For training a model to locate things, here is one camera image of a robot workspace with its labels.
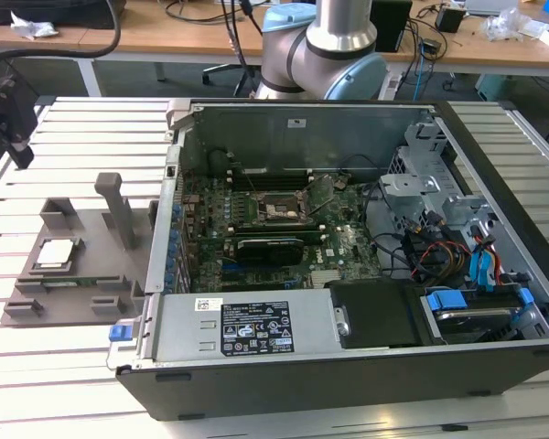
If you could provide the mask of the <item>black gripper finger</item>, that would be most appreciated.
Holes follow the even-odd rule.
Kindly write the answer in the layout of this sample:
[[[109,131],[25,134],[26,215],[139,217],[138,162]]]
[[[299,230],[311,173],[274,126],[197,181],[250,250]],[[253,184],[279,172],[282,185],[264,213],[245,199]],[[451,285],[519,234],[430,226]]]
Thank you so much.
[[[34,101],[27,87],[15,77],[3,82],[6,151],[19,169],[27,169],[34,159],[29,139],[37,126]]]

